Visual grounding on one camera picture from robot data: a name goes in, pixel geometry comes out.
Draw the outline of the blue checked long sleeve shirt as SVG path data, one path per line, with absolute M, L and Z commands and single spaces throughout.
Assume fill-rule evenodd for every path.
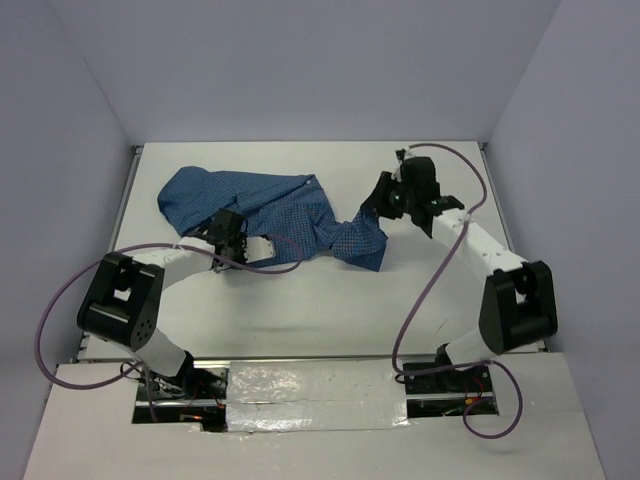
M 276 254 L 259 267 L 308 260 L 321 252 L 347 264 L 377 272 L 387 236 L 372 214 L 336 219 L 328 197 L 313 174 L 269 175 L 180 168 L 157 196 L 160 213 L 182 237 L 193 234 L 222 210 L 244 217 L 250 237 L 276 235 Z

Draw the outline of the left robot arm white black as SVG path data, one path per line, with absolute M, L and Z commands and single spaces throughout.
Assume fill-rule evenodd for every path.
M 222 399 L 226 376 L 194 366 L 194 357 L 157 326 L 161 295 L 186 278 L 219 266 L 225 259 L 246 264 L 243 216 L 218 211 L 209 223 L 175 246 L 135 257 L 109 253 L 98 265 L 80 307 L 77 324 L 86 333 L 133 356 L 173 398 L 198 394 Z

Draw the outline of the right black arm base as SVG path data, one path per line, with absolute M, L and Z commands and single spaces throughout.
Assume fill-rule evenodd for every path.
M 497 415 L 493 384 L 487 366 L 452 370 L 429 375 L 395 375 L 404 387 L 407 416 L 410 419 Z

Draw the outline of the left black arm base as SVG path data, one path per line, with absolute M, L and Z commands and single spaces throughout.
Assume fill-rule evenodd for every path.
M 226 399 L 229 368 L 203 368 L 195 386 L 185 392 L 151 373 L 151 399 L 147 396 L 146 374 L 136 367 L 126 376 L 137 383 L 131 422 L 133 424 L 194 424 L 205 432 L 227 430 Z

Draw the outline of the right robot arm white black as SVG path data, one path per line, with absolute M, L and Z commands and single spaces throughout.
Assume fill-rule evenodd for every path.
M 444 266 L 459 259 L 483 285 L 477 324 L 435 354 L 437 384 L 456 391 L 468 381 L 469 368 L 557 333 L 552 272 L 509 250 L 473 220 L 472 209 L 443 195 L 431 158 L 406 150 L 397 157 L 397 170 L 381 173 L 363 210 L 386 219 L 408 216 L 447 248 Z

